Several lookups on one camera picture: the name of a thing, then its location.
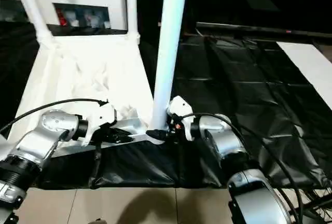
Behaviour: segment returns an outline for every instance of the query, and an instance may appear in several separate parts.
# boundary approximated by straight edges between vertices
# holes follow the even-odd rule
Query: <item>wire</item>
[[[281,188],[277,188],[277,191],[279,191],[279,193],[282,195],[282,197],[285,199],[287,205],[290,207],[290,210],[292,211],[292,214],[295,218],[295,222],[296,223],[300,223],[299,221],[299,217],[297,216],[296,210],[294,208],[294,205],[292,204],[292,202],[290,201],[289,197],[287,196],[287,194],[285,193],[285,191],[283,191]]]
[[[56,102],[46,104],[44,106],[40,106],[38,108],[32,109],[30,111],[27,111],[25,114],[22,114],[22,115],[20,115],[16,118],[14,118],[11,122],[9,122],[8,124],[6,124],[4,127],[2,127],[0,129],[0,133],[2,133],[7,128],[11,127],[14,123],[19,121],[20,119],[23,119],[24,117],[26,117],[30,114],[33,114],[33,113],[35,113],[39,110],[45,109],[45,108],[50,107],[50,106],[55,106],[55,105],[59,105],[59,104],[62,104],[62,103],[68,103],[68,102],[97,102],[99,105],[105,104],[105,102],[100,101],[100,100],[95,100],[95,99],[69,99],[69,100],[63,100],[63,101],[56,101]]]
[[[211,116],[211,117],[215,117],[217,119],[220,119],[221,121],[227,123],[230,127],[232,127],[232,129],[235,132],[236,136],[238,136],[238,138],[243,142],[243,144],[245,144],[243,135],[241,134],[239,129],[237,129],[230,121],[223,118],[222,116],[219,116],[219,115],[216,115],[216,114],[210,114],[210,113],[192,113],[192,114],[187,114],[187,115],[183,115],[183,116],[179,117],[179,120],[183,120],[184,118],[191,117],[191,116],[196,116],[196,117],[198,117],[198,116]],[[283,165],[283,163],[280,161],[280,159],[276,157],[276,155],[273,153],[273,151],[270,149],[270,147],[267,144],[265,144],[262,137],[260,137],[258,134],[256,134],[255,132],[253,132],[252,130],[250,130],[249,128],[247,128],[243,125],[240,125],[240,127],[242,129],[244,129],[245,131],[251,133],[255,138],[257,138],[257,140],[259,140],[261,145],[265,148],[265,150],[269,153],[269,155],[274,159],[274,161],[279,165],[279,167],[281,168],[281,170],[283,171],[285,176],[288,178],[290,185],[295,190],[296,198],[297,198],[298,205],[299,205],[299,213],[298,213],[299,222],[298,223],[302,224],[302,220],[303,220],[303,202],[302,202],[302,198],[301,198],[299,188],[297,187],[296,183],[294,182],[292,176],[290,175],[290,173],[288,172],[286,167]]]

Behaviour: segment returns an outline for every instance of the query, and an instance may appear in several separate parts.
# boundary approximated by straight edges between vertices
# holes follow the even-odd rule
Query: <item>black fabric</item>
[[[55,28],[57,35],[104,34],[89,29]],[[14,62],[24,69],[20,83],[3,97],[8,122],[15,115],[38,50],[30,25],[0,25],[2,69]],[[156,43],[140,44],[153,89]],[[15,77],[13,71],[8,76]],[[302,188],[330,186],[332,178],[332,112],[297,67],[274,42],[184,38],[179,45],[173,96],[182,96],[194,109],[227,115],[268,138],[294,180]],[[288,179],[261,145],[243,131],[248,151],[271,177],[273,186],[288,187]],[[153,145],[141,142],[102,150],[96,187],[224,187],[223,172],[202,140]],[[45,189],[87,188],[94,169],[94,152],[54,158],[36,185]]]

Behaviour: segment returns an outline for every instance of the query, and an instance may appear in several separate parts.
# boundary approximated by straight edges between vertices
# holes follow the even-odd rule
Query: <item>wrinkled black sheet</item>
[[[57,35],[94,34],[96,30],[55,28]],[[6,114],[15,115],[38,43],[30,25],[0,24],[2,69],[11,63],[24,70],[2,98]],[[156,43],[140,50],[153,88]],[[9,78],[15,71],[8,69]],[[195,111],[223,113],[262,136],[302,188],[330,186],[332,178],[332,112],[297,67],[274,42],[188,37],[179,46],[173,95],[181,95]],[[260,162],[273,185],[287,187],[288,180],[257,140],[247,133],[246,147]],[[202,141],[157,146],[150,142],[103,150],[98,187],[223,187],[222,171]],[[87,188],[93,152],[54,158],[36,185],[45,189]]]

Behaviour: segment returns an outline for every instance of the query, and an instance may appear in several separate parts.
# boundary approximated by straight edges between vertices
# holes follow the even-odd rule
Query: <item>black tabletop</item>
[[[51,27],[56,35],[107,34]],[[157,42],[142,36],[140,51],[153,90]],[[16,112],[38,51],[29,24],[0,24],[4,124]],[[194,109],[227,115],[265,137],[301,188],[324,188],[332,178],[332,111],[273,41],[183,37],[173,96]],[[275,187],[289,181],[260,143],[245,131],[245,146]],[[202,140],[141,142],[103,149],[97,187],[224,187],[223,172]],[[54,158],[36,185],[45,189],[87,188],[93,151]]]

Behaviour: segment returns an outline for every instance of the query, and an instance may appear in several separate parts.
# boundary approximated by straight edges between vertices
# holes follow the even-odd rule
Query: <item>black plastic sheet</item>
[[[19,68],[32,64],[38,49],[32,39],[33,28],[12,28],[9,35],[3,31],[0,34],[2,61],[17,61]],[[73,31],[55,32],[71,35]],[[14,44],[22,43],[21,39],[27,36],[31,41],[25,43],[24,52],[18,52]],[[142,37],[140,50],[153,89],[157,48]],[[22,78],[21,84],[15,86],[21,93],[27,75]],[[330,186],[332,112],[275,42],[184,38],[179,46],[172,94],[182,96],[194,111],[225,114],[235,125],[244,125],[266,137],[265,142],[300,187]],[[4,98],[3,105],[12,104],[12,111],[19,99],[15,103],[10,99]],[[288,179],[260,143],[242,132],[246,148],[260,162],[273,186],[288,187]],[[103,149],[96,186],[224,187],[223,173],[205,148],[202,140],[196,140],[159,146],[141,142]],[[93,151],[54,158],[36,185],[45,189],[87,188],[93,162]]]

